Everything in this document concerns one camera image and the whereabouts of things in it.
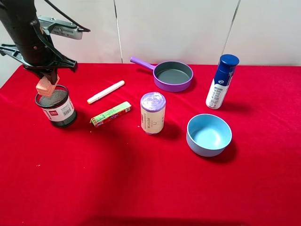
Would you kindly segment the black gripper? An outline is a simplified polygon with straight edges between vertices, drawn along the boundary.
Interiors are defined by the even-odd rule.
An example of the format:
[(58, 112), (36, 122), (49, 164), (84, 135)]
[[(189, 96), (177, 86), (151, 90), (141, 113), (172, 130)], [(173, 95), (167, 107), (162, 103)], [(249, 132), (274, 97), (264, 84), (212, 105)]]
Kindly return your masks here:
[(0, 54), (20, 62), (24, 69), (39, 79), (46, 76), (52, 85), (56, 85), (59, 80), (57, 74), (59, 68), (70, 69), (72, 72), (78, 68), (77, 61), (59, 52), (49, 36), (46, 37), (46, 43), (39, 42), (29, 46), (1, 44)]

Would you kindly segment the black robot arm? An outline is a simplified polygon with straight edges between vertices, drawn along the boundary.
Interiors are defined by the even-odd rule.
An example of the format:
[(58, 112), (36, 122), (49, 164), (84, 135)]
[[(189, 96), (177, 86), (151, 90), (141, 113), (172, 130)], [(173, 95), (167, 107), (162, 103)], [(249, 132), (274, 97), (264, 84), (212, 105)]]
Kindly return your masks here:
[(13, 45), (1, 44), (2, 56), (20, 62), (24, 69), (40, 79), (46, 76), (52, 85), (57, 82), (59, 68), (77, 70), (77, 61), (54, 47), (50, 31), (40, 24), (33, 0), (2, 0), (0, 21), (14, 42)]

